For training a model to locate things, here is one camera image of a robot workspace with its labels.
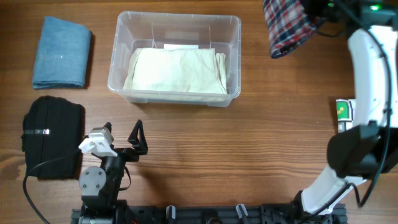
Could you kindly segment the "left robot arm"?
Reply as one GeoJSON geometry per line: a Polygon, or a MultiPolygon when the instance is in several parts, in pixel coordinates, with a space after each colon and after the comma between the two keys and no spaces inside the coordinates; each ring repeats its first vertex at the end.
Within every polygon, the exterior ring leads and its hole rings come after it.
{"type": "Polygon", "coordinates": [[[79,145],[83,153],[90,152],[101,160],[99,167],[89,167],[80,174],[79,185],[83,201],[79,210],[73,210],[73,224],[123,224],[139,223],[138,216],[130,209],[126,200],[119,200],[124,175],[130,175],[126,163],[137,162],[146,155],[148,146],[143,123],[138,120],[127,141],[131,147],[115,148],[111,134],[111,123],[94,128],[79,145]]]}

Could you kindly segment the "red plaid cloth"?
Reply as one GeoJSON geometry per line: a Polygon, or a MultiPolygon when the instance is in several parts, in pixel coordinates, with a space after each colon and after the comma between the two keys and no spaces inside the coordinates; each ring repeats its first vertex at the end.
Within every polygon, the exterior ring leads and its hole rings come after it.
{"type": "Polygon", "coordinates": [[[301,0],[264,0],[263,11],[273,59],[293,52],[323,24],[320,17],[305,13],[301,0]]]}

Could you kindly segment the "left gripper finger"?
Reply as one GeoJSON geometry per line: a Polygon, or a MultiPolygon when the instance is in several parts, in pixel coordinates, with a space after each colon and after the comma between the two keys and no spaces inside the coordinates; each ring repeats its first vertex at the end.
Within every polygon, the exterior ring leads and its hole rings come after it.
{"type": "Polygon", "coordinates": [[[132,148],[139,155],[146,155],[148,152],[148,145],[146,142],[146,137],[144,135],[143,122],[138,119],[133,130],[131,131],[128,139],[128,143],[132,145],[132,148]]]}
{"type": "Polygon", "coordinates": [[[103,130],[102,130],[103,136],[104,136],[106,142],[107,142],[109,145],[112,145],[112,143],[113,143],[113,136],[112,136],[112,134],[111,134],[111,128],[112,128],[112,124],[111,124],[110,122],[107,122],[107,123],[103,126],[103,130]]]}

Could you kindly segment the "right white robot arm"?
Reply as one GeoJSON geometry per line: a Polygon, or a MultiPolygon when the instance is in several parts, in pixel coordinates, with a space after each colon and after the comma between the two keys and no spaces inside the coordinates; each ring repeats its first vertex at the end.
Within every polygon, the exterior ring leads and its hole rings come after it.
{"type": "Polygon", "coordinates": [[[296,219],[326,215],[364,182],[363,207],[397,164],[397,6],[384,1],[304,1],[305,13],[344,21],[354,70],[352,127],[328,142],[328,164],[293,202],[296,219]]]}

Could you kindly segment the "cream cloth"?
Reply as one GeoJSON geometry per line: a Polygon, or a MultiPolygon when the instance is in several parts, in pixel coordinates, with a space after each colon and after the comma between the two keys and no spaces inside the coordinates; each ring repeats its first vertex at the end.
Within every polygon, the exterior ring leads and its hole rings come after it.
{"type": "Polygon", "coordinates": [[[226,81],[226,55],[214,48],[138,48],[123,89],[226,95],[226,81]]]}

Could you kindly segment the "white printed t-shirt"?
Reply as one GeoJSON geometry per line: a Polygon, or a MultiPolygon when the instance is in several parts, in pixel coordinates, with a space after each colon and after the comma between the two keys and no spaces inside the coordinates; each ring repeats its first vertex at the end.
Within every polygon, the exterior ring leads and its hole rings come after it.
{"type": "Polygon", "coordinates": [[[355,99],[337,99],[336,113],[338,120],[338,133],[347,131],[353,127],[354,112],[356,107],[355,99]]]}

